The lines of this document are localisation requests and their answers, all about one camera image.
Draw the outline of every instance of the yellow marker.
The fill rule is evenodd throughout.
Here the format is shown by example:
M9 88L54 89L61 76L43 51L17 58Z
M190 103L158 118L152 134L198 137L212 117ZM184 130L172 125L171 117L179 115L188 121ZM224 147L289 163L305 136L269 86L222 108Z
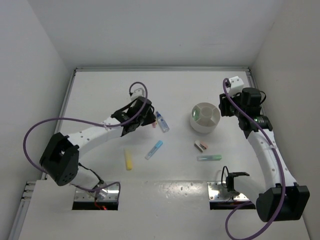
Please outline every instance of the yellow marker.
M129 171L132 169L132 156L128 148L124 149L125 168Z

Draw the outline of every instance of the white bowl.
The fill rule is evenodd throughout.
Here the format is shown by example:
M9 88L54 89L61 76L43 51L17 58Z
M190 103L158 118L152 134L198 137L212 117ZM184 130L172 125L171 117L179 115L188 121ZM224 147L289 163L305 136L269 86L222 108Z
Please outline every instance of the white bowl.
M190 124L198 133L211 133L216 128L219 121L220 111L211 103L198 103L191 111Z

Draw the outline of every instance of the white wall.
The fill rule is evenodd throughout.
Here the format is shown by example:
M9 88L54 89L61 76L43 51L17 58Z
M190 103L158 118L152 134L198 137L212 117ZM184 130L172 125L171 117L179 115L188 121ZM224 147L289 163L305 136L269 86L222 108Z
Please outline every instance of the white wall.
M310 199L304 220L320 239L320 1L286 0L252 68L283 158Z
M28 0L79 66L249 66L282 0Z
M0 240L9 236L26 181L36 180L23 154L23 137L34 123L59 115L71 73L27 0L0 3ZM55 124L30 136L37 162Z

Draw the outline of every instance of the white table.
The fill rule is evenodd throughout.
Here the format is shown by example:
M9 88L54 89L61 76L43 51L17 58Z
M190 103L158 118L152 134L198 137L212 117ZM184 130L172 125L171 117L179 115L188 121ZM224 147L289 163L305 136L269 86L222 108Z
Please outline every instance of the white table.
M229 239L225 219L229 210L210 210L207 181L217 181L227 165L231 172L247 172L257 182L264 178L256 155L236 117L223 117L213 133L196 133L189 124L193 106L219 105L222 80L239 76L249 86L245 71L86 71L77 72L65 108L65 117L101 122L130 101L128 87L141 81L148 98L167 121L170 131L139 127L91 152L81 163L106 181L120 181L118 211L71 210L75 189L58 187L52 180L36 183L19 240L212 240ZM62 122L69 134L87 128ZM206 154L221 161L198 162L193 146L204 140ZM150 160L144 156L158 140L163 146ZM127 171L124 147L131 149L133 169ZM239 210L229 226L238 238L264 225L256 210ZM309 239L303 219L275 222L258 239Z

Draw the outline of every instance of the clear bottle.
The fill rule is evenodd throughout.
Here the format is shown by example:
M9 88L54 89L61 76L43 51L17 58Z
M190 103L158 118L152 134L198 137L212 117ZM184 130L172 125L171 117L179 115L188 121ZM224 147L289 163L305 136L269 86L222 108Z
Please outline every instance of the clear bottle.
M164 118L161 116L161 114L158 111L156 111L155 114L156 114L156 119L158 121L158 124L159 124L161 130L164 133L168 132L170 130L170 128L168 127L168 125L167 125L166 121L164 120Z

